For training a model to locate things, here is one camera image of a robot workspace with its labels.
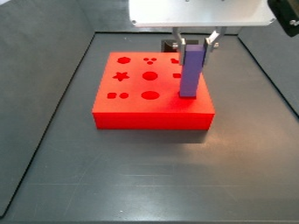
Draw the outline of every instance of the purple rectangular prism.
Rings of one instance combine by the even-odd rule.
[[[181,66],[180,97],[196,97],[205,50],[202,45],[186,45]]]

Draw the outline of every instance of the white robot part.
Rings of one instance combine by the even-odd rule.
[[[134,27],[269,25],[266,0],[129,0]]]

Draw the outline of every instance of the red block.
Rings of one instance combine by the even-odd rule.
[[[214,110],[202,75],[197,97],[180,98],[176,52],[112,52],[92,115],[98,129],[206,130]]]

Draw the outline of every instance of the circular hole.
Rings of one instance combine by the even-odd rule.
[[[117,94],[116,93],[108,93],[106,94],[106,98],[108,99],[114,99],[117,97]]]
[[[122,93],[122,94],[120,94],[118,97],[120,97],[121,99],[125,99],[125,98],[128,97],[128,93]]]
[[[120,63],[120,64],[125,64],[129,61],[130,61],[130,59],[128,57],[122,57],[122,58],[118,58],[116,62]]]
[[[145,91],[141,93],[141,97],[146,100],[154,100],[158,98],[158,94],[154,91]]]
[[[157,73],[154,72],[145,72],[142,74],[142,78],[148,81],[153,81],[157,78]]]

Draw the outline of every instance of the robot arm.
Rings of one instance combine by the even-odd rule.
[[[269,25],[276,19],[273,11],[281,18],[277,19],[280,25],[286,26],[285,33],[294,35],[299,32],[299,0],[129,0],[128,5],[130,21],[136,27],[172,27],[172,49],[180,53],[180,97],[196,96],[202,63],[206,64],[228,26]],[[216,26],[216,30],[202,45],[188,46],[178,29],[200,26]],[[197,64],[193,63],[193,57],[197,57]]]

